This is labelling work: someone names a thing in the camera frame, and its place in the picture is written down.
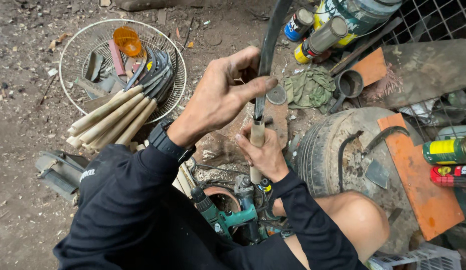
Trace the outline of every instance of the white wire fan grill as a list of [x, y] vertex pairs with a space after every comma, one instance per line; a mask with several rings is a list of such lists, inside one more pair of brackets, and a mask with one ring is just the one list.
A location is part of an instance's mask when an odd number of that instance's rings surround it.
[[[183, 57], [174, 43], [158, 29], [145, 23], [133, 20], [111, 19], [99, 21], [81, 29], [66, 44], [59, 61], [59, 79], [61, 87], [69, 100], [83, 113], [90, 111], [84, 106], [85, 101], [91, 100], [86, 90], [73, 83], [78, 77], [85, 77], [91, 52], [104, 56], [104, 62], [99, 72], [99, 81], [109, 77], [114, 70], [113, 59], [108, 46], [108, 40], [113, 39], [113, 32], [119, 27], [133, 28], [141, 40], [144, 49], [150, 47], [152, 50], [160, 49], [170, 54], [171, 62], [178, 73], [164, 102], [158, 104], [158, 108], [150, 115], [145, 124], [152, 123], [169, 114], [179, 103], [186, 87], [186, 66]], [[126, 55], [121, 52], [122, 61]]]

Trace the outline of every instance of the sleeve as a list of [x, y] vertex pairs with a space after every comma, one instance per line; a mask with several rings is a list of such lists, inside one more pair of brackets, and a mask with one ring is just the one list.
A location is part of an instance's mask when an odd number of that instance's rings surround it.
[[353, 244], [309, 194], [306, 183], [290, 171], [272, 183], [273, 196], [281, 198], [288, 223], [298, 237], [310, 268], [366, 270]]
[[81, 194], [69, 234], [53, 249], [59, 269], [121, 269], [121, 261], [137, 252], [158, 222], [160, 200], [179, 163], [151, 145], [134, 155], [112, 150], [118, 147], [126, 151], [123, 145], [108, 145], [86, 168], [91, 171], [92, 163], [99, 163], [87, 177], [102, 185], [85, 201]]

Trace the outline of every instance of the black long-sleeve shirt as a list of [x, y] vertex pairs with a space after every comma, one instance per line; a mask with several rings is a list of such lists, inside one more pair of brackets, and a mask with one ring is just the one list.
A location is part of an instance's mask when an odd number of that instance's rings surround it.
[[[88, 165], [69, 234], [53, 249], [60, 269], [247, 269], [172, 187], [179, 163], [151, 145], [106, 146]], [[273, 185], [312, 269], [365, 269], [353, 245], [293, 172]]]

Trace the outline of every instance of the orange board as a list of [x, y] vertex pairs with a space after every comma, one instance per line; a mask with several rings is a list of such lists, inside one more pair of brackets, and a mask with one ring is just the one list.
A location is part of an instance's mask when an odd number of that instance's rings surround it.
[[[381, 130], [390, 126], [406, 128], [400, 113], [377, 122]], [[412, 140], [399, 132], [388, 136], [385, 142], [423, 237], [428, 241], [463, 221], [453, 189], [430, 181], [432, 166], [423, 159], [422, 145], [413, 146]]]
[[381, 47], [356, 63], [352, 69], [361, 74], [365, 87], [385, 77], [386, 64]]

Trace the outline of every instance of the dirt floor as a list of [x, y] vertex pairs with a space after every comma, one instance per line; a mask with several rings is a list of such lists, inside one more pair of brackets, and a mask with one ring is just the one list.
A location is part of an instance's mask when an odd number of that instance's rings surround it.
[[[189, 38], [194, 47], [183, 52], [188, 72], [180, 102], [184, 107], [211, 60], [247, 47], [250, 40], [262, 40], [267, 21], [257, 19], [245, 7], [268, 15], [274, 6], [273, 0], [262, 0], [169, 8], [166, 25], [158, 25], [157, 9], [130, 13], [101, 8], [97, 2], [0, 0], [0, 269], [57, 268], [51, 250], [68, 233], [77, 209], [41, 184], [34, 167], [39, 151], [78, 153], [65, 138], [69, 125], [81, 114], [69, 102], [57, 77], [51, 83], [47, 73], [58, 69], [61, 51], [71, 37], [49, 52], [52, 40], [100, 20], [125, 18], [148, 23], [183, 43], [176, 37], [176, 28], [186, 27], [194, 17]], [[272, 70], [278, 79], [305, 68], [295, 62], [292, 52], [296, 46], [291, 42], [277, 46]], [[171, 116], [179, 113], [180, 108]], [[304, 133], [323, 117], [316, 109], [289, 111], [291, 115], [296, 119], [290, 120], [289, 139], [294, 130]]]

